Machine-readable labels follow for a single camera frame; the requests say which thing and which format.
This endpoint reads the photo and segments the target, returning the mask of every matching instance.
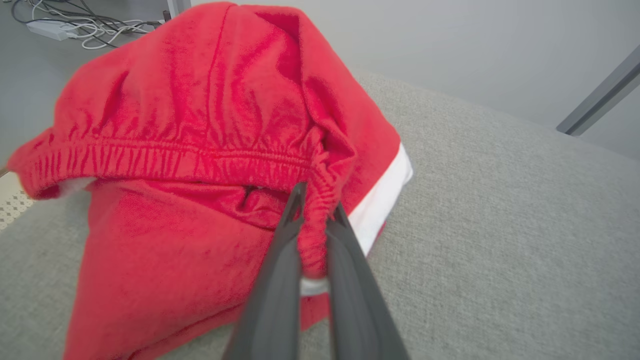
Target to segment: black cable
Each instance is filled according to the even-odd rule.
[[[73,6],[75,6],[76,8],[79,8],[79,9],[81,9],[81,10],[84,10],[85,12],[84,12],[84,13],[79,13],[79,12],[72,12],[72,11],[69,11],[69,10],[64,10],[64,9],[61,9],[61,8],[57,8],[57,7],[55,7],[55,6],[51,5],[51,4],[47,4],[49,1],[53,1],[53,2],[55,2],[55,3],[67,3],[67,4],[69,4],[69,5],[73,5]],[[124,22],[124,21],[122,21],[122,20],[118,20],[118,19],[115,19],[115,18],[113,18],[113,17],[104,16],[104,15],[95,15],[95,16],[94,16],[94,15],[90,14],[90,13],[87,11],[87,9],[83,8],[82,6],[79,6],[79,5],[76,5],[76,4],[74,4],[74,3],[71,3],[71,2],[70,2],[70,0],[64,0],[64,1],[59,1],[59,0],[46,0],[46,1],[43,1],[43,2],[42,2],[42,4],[43,4],[43,5],[45,5],[45,7],[47,7],[47,9],[48,9],[48,8],[51,8],[51,9],[56,10],[57,12],[60,12],[60,13],[62,13],[63,15],[66,15],[66,16],[93,17],[93,18],[95,18],[96,20],[99,20],[100,22],[102,22],[102,21],[101,21],[101,19],[104,19],[104,20],[110,20],[111,22],[119,22],[119,23],[121,23],[121,24],[122,24],[122,26],[126,26],[126,25],[127,25],[127,24],[125,24],[125,22]]]
[[[116,28],[112,28],[109,24],[107,24],[102,19],[100,19],[100,17],[98,17],[98,15],[96,15],[93,11],[91,11],[91,9],[89,9],[89,6],[87,6],[87,4],[86,4],[86,2],[84,0],[80,0],[80,2],[82,3],[82,5],[84,5],[84,8],[86,9],[86,11],[89,14],[91,14],[93,17],[95,17],[99,22],[103,23],[107,28],[109,28],[109,29],[111,29],[113,31],[118,31]]]

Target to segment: gray floor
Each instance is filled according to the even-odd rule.
[[[160,0],[86,0],[101,15],[120,20],[162,19],[167,9]],[[85,50],[79,40],[56,41],[30,32],[11,16],[12,3],[0,4],[0,163],[53,122],[53,109],[58,94],[71,75],[82,64],[109,50]],[[31,18],[26,3],[18,4],[21,19]],[[122,36],[121,45],[131,37]]]

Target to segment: gray upholstery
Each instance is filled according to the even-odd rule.
[[[415,176],[369,257],[414,359],[639,359],[640,165],[366,73]],[[63,349],[89,198],[0,232],[0,358]],[[164,359],[217,359],[230,327]],[[329,359],[326,322],[302,359]]]

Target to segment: white wall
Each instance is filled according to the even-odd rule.
[[[640,44],[640,0],[259,3],[304,10],[350,66],[552,129]]]

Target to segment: gray couch cushion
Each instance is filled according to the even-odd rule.
[[[640,165],[364,72],[415,176],[369,257],[414,359],[638,359]],[[0,358],[60,357],[85,193],[0,232]],[[230,327],[165,359],[217,359]],[[326,322],[302,359],[329,359]]]

